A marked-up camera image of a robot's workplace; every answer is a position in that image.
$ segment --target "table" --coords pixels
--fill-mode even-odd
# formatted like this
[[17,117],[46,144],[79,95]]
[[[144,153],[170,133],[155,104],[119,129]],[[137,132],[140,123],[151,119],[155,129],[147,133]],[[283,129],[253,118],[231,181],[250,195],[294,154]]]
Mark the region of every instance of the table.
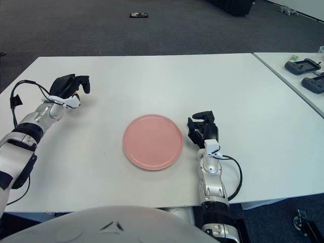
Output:
[[302,99],[304,99],[314,110],[324,117],[324,93],[315,94],[301,85],[305,77],[316,77],[314,73],[294,75],[285,69],[285,63],[289,61],[292,55],[297,55],[297,61],[310,58],[315,62],[324,63],[324,55],[317,53],[254,53],[268,68],[270,68],[279,78],[282,79],[292,90],[294,90]]
[[[223,154],[235,157],[244,175],[231,203],[324,192],[324,119],[252,54],[39,57],[0,95],[3,137],[12,128],[9,95],[22,79],[49,88],[55,78],[89,75],[91,93],[67,110],[42,138],[31,187],[7,212],[70,212],[103,205],[197,205],[198,147],[187,137],[187,118],[212,110]],[[19,86],[32,112],[42,94]],[[184,138],[182,155],[161,171],[145,171],[123,153],[122,136],[135,118],[162,114]],[[224,161],[223,182],[232,194],[235,164]],[[9,201],[26,189],[12,190]]]

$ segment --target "gray carpet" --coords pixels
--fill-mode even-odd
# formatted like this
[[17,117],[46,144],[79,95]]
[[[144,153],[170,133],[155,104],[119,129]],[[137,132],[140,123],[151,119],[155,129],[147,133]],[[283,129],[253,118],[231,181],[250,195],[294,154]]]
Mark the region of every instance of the gray carpet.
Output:
[[[0,1],[0,51],[8,53],[1,58],[0,92],[38,56],[317,52],[324,45],[324,24],[289,17],[261,0],[245,18],[206,0]],[[129,12],[150,16],[130,19]],[[252,242],[309,242],[292,225],[297,208],[324,232],[324,194],[249,211],[232,206]]]

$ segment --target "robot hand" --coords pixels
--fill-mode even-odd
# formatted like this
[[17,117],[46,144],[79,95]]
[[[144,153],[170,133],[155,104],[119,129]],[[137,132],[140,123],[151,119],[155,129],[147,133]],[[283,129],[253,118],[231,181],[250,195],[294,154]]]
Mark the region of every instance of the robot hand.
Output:
[[[14,113],[15,106],[21,105],[19,96],[13,96],[17,86],[23,83],[37,85],[49,96],[43,98],[35,112],[28,114],[18,125]],[[23,80],[18,82],[11,93],[10,103],[15,128],[0,140],[0,217],[9,198],[10,189],[20,188],[29,178],[36,162],[34,154],[37,145],[51,125],[61,119],[65,109],[77,108],[80,99],[76,91],[82,85],[86,94],[90,92],[89,76],[66,75],[57,78],[48,92],[36,82]]]
[[216,139],[218,141],[218,128],[214,124],[214,115],[211,111],[196,113],[192,116],[193,119],[202,119],[204,121],[192,121],[188,118],[189,138],[199,148],[205,148],[206,139]]

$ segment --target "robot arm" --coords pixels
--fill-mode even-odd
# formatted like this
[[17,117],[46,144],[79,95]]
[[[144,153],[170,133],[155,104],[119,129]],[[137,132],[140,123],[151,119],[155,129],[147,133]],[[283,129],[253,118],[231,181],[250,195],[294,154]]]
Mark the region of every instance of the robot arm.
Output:
[[57,78],[43,104],[0,141],[0,217],[6,208],[10,189],[20,188],[28,179],[37,159],[34,152],[45,132],[61,119],[66,109],[80,105],[76,94],[80,85],[85,93],[90,92],[88,76],[71,74]]
[[200,148],[197,157],[202,230],[219,242],[242,243],[239,227],[229,212],[229,198],[221,179],[222,166],[219,159],[230,157],[219,152],[218,128],[214,124],[214,115],[211,111],[205,111],[194,114],[192,118],[204,120],[192,121],[188,118],[188,136]]

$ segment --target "white tabletop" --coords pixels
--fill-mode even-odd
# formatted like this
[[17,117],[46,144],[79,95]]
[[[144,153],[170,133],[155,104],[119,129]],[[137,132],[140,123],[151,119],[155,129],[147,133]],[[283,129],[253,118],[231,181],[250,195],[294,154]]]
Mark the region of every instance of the white tabletop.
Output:
[[[232,203],[324,192],[324,119],[252,54],[40,57],[1,95],[0,136],[12,128],[9,95],[22,79],[50,87],[55,78],[89,75],[91,93],[44,135],[31,187],[7,207],[15,212],[67,212],[103,205],[198,204],[196,152],[187,118],[212,110],[223,154],[235,157],[244,180]],[[32,85],[17,89],[18,120],[41,103]],[[182,155],[161,171],[145,171],[123,153],[122,136],[135,118],[162,114],[184,137]],[[228,194],[238,184],[234,163],[222,162]],[[9,201],[23,194],[12,190]]]
[[311,107],[313,107],[322,117],[324,117],[324,93],[315,94],[301,85],[305,77],[317,77],[314,73],[294,75],[285,69],[285,63],[292,55],[298,56],[297,61],[310,58],[315,62],[322,62],[321,71],[324,72],[324,54],[317,53],[254,53],[260,61],[269,67],[278,77],[280,77],[289,87],[291,87],[300,97],[302,97]]

